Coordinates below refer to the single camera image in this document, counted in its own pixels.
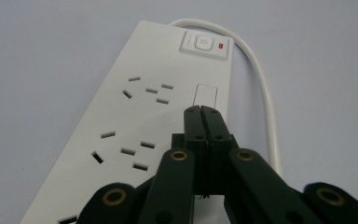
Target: white button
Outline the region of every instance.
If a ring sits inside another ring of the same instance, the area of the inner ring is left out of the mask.
[[[196,48],[203,50],[212,49],[213,38],[207,35],[198,35],[196,41]]]

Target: white table surface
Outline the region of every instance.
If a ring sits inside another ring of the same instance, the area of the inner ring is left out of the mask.
[[[254,50],[286,182],[358,199],[358,1],[0,1],[0,224],[19,223],[140,20],[197,18]],[[236,49],[228,127],[266,156],[261,96]]]

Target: power outlet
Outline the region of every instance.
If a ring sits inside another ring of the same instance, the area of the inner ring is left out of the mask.
[[[189,34],[194,41],[209,36],[211,51],[182,50]],[[76,223],[99,188],[145,182],[171,148],[172,134],[184,131],[183,111],[193,104],[225,118],[232,49],[228,37],[141,21],[21,223]],[[196,200],[195,221],[217,222],[221,202]]]

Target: power cord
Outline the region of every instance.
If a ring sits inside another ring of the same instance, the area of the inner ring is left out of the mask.
[[[269,84],[267,82],[266,76],[264,75],[263,69],[261,68],[260,63],[258,62],[255,54],[249,48],[249,46],[235,33],[226,29],[223,26],[208,22],[201,21],[196,19],[182,19],[178,21],[173,21],[170,25],[177,27],[199,27],[202,29],[210,30],[216,32],[220,35],[229,36],[234,39],[235,44],[242,50],[245,56],[249,59],[253,70],[255,71],[255,76],[261,90],[261,95],[263,98],[263,105],[265,110],[265,119],[266,119],[266,135],[267,135],[267,145],[268,145],[268,163],[275,170],[275,172],[283,177],[282,171],[282,161],[278,144],[278,134],[277,134],[277,122],[275,119],[275,109],[272,101],[272,96],[269,90]]]

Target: socket slot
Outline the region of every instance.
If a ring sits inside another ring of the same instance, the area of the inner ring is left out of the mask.
[[[100,157],[100,155],[98,155],[98,153],[96,151],[94,151],[93,153],[91,153],[91,156],[98,162],[98,163],[103,163],[103,159]]]
[[[161,103],[161,104],[165,104],[165,105],[167,105],[170,101],[168,101],[168,100],[164,100],[164,99],[157,99],[156,100],[158,103]]]
[[[138,80],[141,80],[140,77],[130,77],[129,78],[129,81],[138,81]]]
[[[172,86],[172,85],[162,84],[161,87],[162,87],[162,88],[165,88],[165,89],[173,90],[173,86]]]
[[[142,165],[140,163],[134,163],[132,168],[134,169],[138,169],[138,170],[142,170],[142,171],[147,171],[147,169],[149,168],[148,166],[146,165]]]
[[[58,220],[59,224],[72,224],[77,222],[77,216],[66,217]]]
[[[128,91],[123,91],[123,94],[126,95],[129,99],[132,98],[132,95]]]
[[[103,133],[101,134],[101,138],[113,137],[116,135],[116,132]]]
[[[130,155],[130,156],[135,156],[135,153],[136,153],[135,150],[127,149],[127,148],[124,148],[124,147],[121,148],[120,152],[123,153],[123,154]]]
[[[151,92],[151,93],[158,93],[157,90],[153,90],[153,89],[150,89],[150,88],[146,88],[146,91]]]
[[[141,142],[141,147],[148,147],[148,148],[154,148],[156,146],[156,144],[153,143],[148,143],[148,142]]]

